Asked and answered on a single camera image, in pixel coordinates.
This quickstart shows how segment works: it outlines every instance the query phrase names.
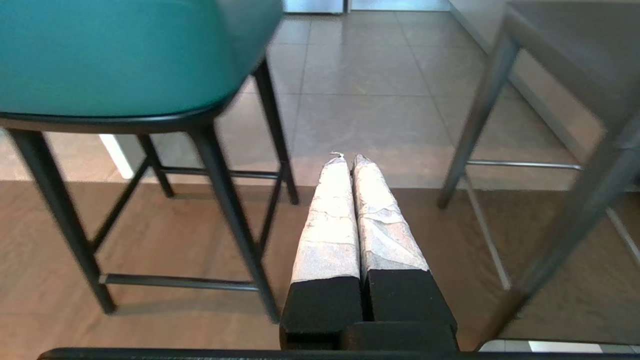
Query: metal stool leg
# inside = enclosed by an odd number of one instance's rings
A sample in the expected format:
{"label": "metal stool leg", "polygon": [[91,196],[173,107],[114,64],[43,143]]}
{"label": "metal stool leg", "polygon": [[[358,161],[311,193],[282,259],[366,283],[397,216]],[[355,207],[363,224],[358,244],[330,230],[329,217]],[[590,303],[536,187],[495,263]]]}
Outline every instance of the metal stool leg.
{"label": "metal stool leg", "polygon": [[8,129],[8,132],[29,167],[102,311],[105,314],[113,313],[116,306],[107,287],[99,282],[100,267],[93,256],[92,248],[44,136],[38,131]]}
{"label": "metal stool leg", "polygon": [[488,68],[476,91],[476,97],[451,161],[447,179],[440,190],[438,207],[445,208],[448,205],[458,181],[464,175],[467,161],[471,157],[502,87],[507,82],[519,50],[520,46],[507,33],[501,31],[489,59]]}
{"label": "metal stool leg", "polygon": [[544,240],[498,306],[486,340],[495,339],[597,225],[614,200],[640,172],[640,146],[624,145],[626,129],[610,131],[600,142],[552,221]]}
{"label": "metal stool leg", "polygon": [[275,299],[257,252],[256,243],[251,236],[249,224],[246,221],[242,205],[231,180],[214,127],[211,125],[198,128],[190,131],[189,135],[202,159],[220,208],[225,214],[227,223],[244,258],[244,263],[249,268],[253,281],[258,288],[267,314],[272,322],[278,323],[280,321],[280,312],[276,307]]}
{"label": "metal stool leg", "polygon": [[156,148],[154,147],[154,143],[151,140],[151,136],[149,135],[138,135],[138,141],[140,142],[140,146],[145,151],[147,158],[149,159],[149,165],[154,169],[154,173],[156,173],[156,178],[160,183],[160,187],[164,192],[164,196],[168,198],[172,198],[175,196],[173,189],[171,188],[171,184],[169,183],[169,179],[167,179],[166,174],[162,171],[162,163],[160,162],[160,157],[156,152]]}
{"label": "metal stool leg", "polygon": [[280,166],[284,172],[283,180],[287,184],[289,200],[291,201],[291,204],[298,205],[300,203],[298,190],[296,189],[296,184],[293,180],[289,151],[287,150],[287,142],[284,138],[284,132],[282,131],[282,122],[280,121],[280,113],[278,112],[278,103],[273,91],[273,82],[271,81],[271,74],[269,73],[269,65],[267,64],[266,56],[262,62],[260,62],[260,65],[258,65],[258,68],[255,70],[253,75],[258,86],[258,91],[260,92],[262,107],[264,108],[267,123],[269,124],[273,145],[276,148],[278,159],[280,160]]}

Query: gray stool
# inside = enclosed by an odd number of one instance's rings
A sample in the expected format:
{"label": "gray stool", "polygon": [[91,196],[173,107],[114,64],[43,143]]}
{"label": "gray stool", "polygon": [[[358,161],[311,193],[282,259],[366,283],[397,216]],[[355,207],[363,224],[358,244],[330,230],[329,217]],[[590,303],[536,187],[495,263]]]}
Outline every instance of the gray stool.
{"label": "gray stool", "polygon": [[[484,332],[485,340],[502,332],[640,172],[639,19],[640,4],[526,1],[507,5],[438,206],[444,208],[449,203],[467,165],[574,168],[582,172],[525,271],[508,286],[498,313]],[[602,120],[606,134],[584,167],[470,160],[521,48]]]}

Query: teal stool seat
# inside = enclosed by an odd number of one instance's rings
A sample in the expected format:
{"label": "teal stool seat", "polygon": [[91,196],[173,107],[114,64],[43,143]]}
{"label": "teal stool seat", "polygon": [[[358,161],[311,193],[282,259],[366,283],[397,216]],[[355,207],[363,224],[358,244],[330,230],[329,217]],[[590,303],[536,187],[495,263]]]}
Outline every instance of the teal stool seat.
{"label": "teal stool seat", "polygon": [[0,1],[0,112],[135,117],[233,95],[280,0]]}

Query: bar stool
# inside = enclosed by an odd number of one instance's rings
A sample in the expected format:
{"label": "bar stool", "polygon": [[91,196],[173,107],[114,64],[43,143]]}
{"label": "bar stool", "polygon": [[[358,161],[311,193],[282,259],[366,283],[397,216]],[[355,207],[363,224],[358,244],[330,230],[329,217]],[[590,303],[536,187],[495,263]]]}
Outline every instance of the bar stool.
{"label": "bar stool", "polygon": [[[522,275],[507,286],[508,292],[500,303],[499,311],[484,332],[485,340],[498,336],[553,276],[598,219],[606,212],[614,216],[607,207],[640,172],[640,47],[634,46],[640,37],[638,19],[638,4],[518,1],[506,7],[490,62],[471,105],[438,206],[444,208],[448,205],[458,181],[466,176],[467,165],[573,168],[582,171],[547,229],[542,245],[531,254]],[[527,49],[603,122],[606,134],[583,167],[470,160],[521,48]],[[482,218],[479,220],[486,234],[486,224]],[[615,225],[620,231],[621,224]]]}
{"label": "bar stool", "polygon": [[[266,47],[282,18],[280,0],[8,0],[0,4],[0,126],[25,164],[102,310],[107,284],[257,291],[273,322],[280,314],[261,264],[282,182],[298,203]],[[276,172],[229,170],[215,118],[253,74],[280,161]],[[137,135],[145,159],[93,241],[88,241],[43,131]],[[185,132],[204,168],[166,167],[150,134]],[[167,174],[208,176],[253,282],[105,274],[95,252],[151,167],[164,194]],[[274,179],[254,241],[232,176]]]}

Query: tile floor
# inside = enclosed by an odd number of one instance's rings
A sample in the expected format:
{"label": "tile floor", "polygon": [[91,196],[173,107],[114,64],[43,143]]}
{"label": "tile floor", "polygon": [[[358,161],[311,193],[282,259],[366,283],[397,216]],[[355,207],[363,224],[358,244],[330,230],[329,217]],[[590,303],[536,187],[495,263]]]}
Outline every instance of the tile floor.
{"label": "tile floor", "polygon": [[[359,152],[372,158],[391,187],[438,188],[486,61],[445,12],[288,16],[268,54],[294,174],[300,185],[309,186],[317,183],[329,152],[339,151],[349,158]],[[251,79],[218,122],[234,167],[276,168]],[[197,164],[184,136],[154,140],[167,164]],[[122,181],[97,136],[56,135],[52,142],[68,179]],[[81,145],[83,151],[76,151]],[[9,154],[0,160],[0,178],[26,178],[11,152],[0,138],[0,154]],[[510,86],[476,157],[573,161]],[[573,176],[558,170],[488,167],[469,172],[474,186],[484,189],[564,190]],[[174,181],[203,179],[182,176]]]}

